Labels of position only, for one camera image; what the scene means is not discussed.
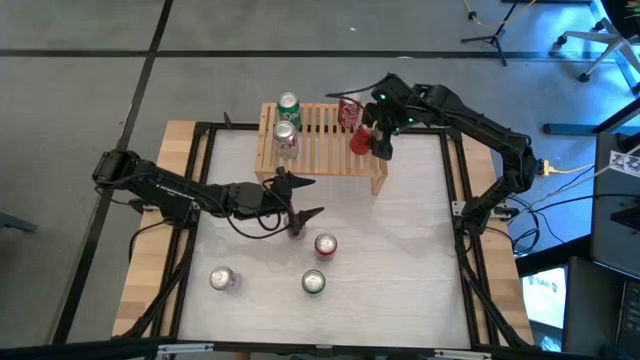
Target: gray floor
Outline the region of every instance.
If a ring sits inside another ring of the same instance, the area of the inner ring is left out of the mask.
[[[145,50],[162,3],[5,0],[0,48]],[[471,4],[487,23],[499,22],[508,9],[498,0]],[[536,4],[508,24],[502,43],[507,51],[544,53],[565,29],[587,31],[594,22],[586,5]],[[174,4],[161,49],[484,51],[491,48],[459,39],[491,32],[466,20],[458,1],[184,0]],[[563,47],[601,50],[577,39]],[[34,235],[0,233],[0,347],[46,341],[96,201],[91,172],[118,138],[142,62],[0,58],[0,210],[40,226]],[[158,59],[130,148],[155,158],[169,119],[219,121],[227,111],[234,121],[257,121],[260,103],[283,91],[321,102],[326,92],[397,72],[408,82],[449,86],[471,108],[529,133],[536,156],[572,168],[593,161],[594,140],[548,137],[540,126],[595,124],[633,99],[615,62],[581,84],[575,77],[587,66],[548,60],[512,60],[503,68],[496,60],[470,59]],[[535,200],[571,178],[538,179],[522,197]],[[590,190],[584,184],[562,197]],[[589,231],[588,202],[547,214],[565,240]],[[138,221],[133,210],[111,207],[72,341],[109,337],[127,271],[127,242]],[[531,227],[529,221],[518,220],[512,234]],[[572,226],[561,226],[567,222]],[[536,249],[554,244],[544,229]]]

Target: wooden dish rack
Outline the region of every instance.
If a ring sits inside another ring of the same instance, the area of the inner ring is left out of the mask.
[[[278,166],[296,175],[366,176],[371,178],[371,193],[380,193],[387,179],[387,162],[371,153],[356,155],[349,148],[353,130],[337,122],[337,104],[300,104],[302,130],[298,132],[298,157],[281,159],[274,144],[273,127],[278,122],[276,103],[262,104],[256,177],[262,182],[273,177]]]

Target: white tabletop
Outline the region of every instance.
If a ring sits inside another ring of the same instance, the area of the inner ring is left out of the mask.
[[[209,183],[255,182],[256,143],[257,132],[218,131]],[[317,177],[294,191],[296,210],[326,208],[303,240],[247,239],[203,214],[179,338],[469,348],[439,137],[403,135],[393,145],[378,197],[368,178]],[[264,233],[255,220],[235,224]],[[314,256],[323,232],[338,239],[329,262]],[[220,265],[240,275],[235,291],[209,285]],[[310,269],[327,282],[315,297],[301,286]]]

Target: can lid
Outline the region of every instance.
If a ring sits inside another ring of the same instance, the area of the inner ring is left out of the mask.
[[[338,248],[338,240],[332,234],[320,234],[316,237],[315,248],[323,255],[333,254]]]
[[[209,283],[216,290],[224,290],[232,281],[233,272],[226,266],[218,266],[211,272]]]
[[[294,93],[284,93],[280,95],[280,100],[278,104],[284,108],[294,107],[298,102],[298,97]]]
[[[348,97],[349,99],[353,99],[355,101],[360,101],[360,94],[359,93],[348,94],[348,95],[345,95],[345,96]],[[346,101],[348,103],[353,103],[353,101],[351,101],[349,99],[341,99],[341,100]]]
[[[280,121],[276,124],[275,134],[279,138],[288,138],[293,135],[295,128],[289,121]]]
[[[319,270],[309,270],[302,275],[302,287],[310,294],[317,294],[324,289],[324,275]]]

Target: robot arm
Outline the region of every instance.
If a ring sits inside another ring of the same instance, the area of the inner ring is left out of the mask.
[[[393,154],[391,135],[417,123],[427,126],[450,126],[496,150],[502,156],[503,175],[480,197],[469,199],[462,211],[462,223],[470,234],[484,229],[491,210],[511,193],[529,190],[538,169],[530,138],[486,118],[466,107],[460,98],[442,85],[416,84],[410,88],[398,76],[387,75],[372,92],[377,103],[365,107],[369,126],[378,121],[381,139],[371,142],[374,156],[390,160]]]
[[[102,154],[93,180],[99,187],[134,193],[140,197],[130,201],[136,210],[142,212],[145,206],[158,207],[166,220],[183,228],[195,223],[199,209],[215,217],[233,215],[239,220],[286,213],[288,230],[295,236],[307,220],[324,209],[294,213],[293,189],[311,185],[315,180],[285,173],[282,167],[277,169],[275,177],[263,184],[202,185],[142,160],[132,151],[111,150]]]

